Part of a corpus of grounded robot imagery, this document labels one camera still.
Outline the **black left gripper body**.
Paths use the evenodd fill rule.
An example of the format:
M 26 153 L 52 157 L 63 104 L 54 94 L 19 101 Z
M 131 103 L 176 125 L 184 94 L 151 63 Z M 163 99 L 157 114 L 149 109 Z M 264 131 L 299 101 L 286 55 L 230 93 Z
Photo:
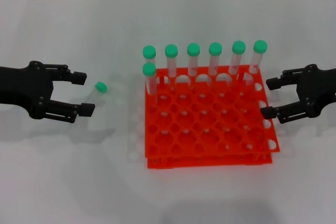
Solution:
M 20 106 L 33 119 L 44 118 L 54 88 L 52 73 L 37 61 L 21 69 L 1 67 L 1 104 Z

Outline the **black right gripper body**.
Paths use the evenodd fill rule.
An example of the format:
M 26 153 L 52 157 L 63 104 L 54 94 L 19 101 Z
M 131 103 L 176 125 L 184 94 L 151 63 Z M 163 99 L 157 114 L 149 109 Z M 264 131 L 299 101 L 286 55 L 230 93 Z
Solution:
M 323 108 L 335 103 L 335 69 L 306 66 L 297 83 L 297 94 L 307 117 L 318 117 Z

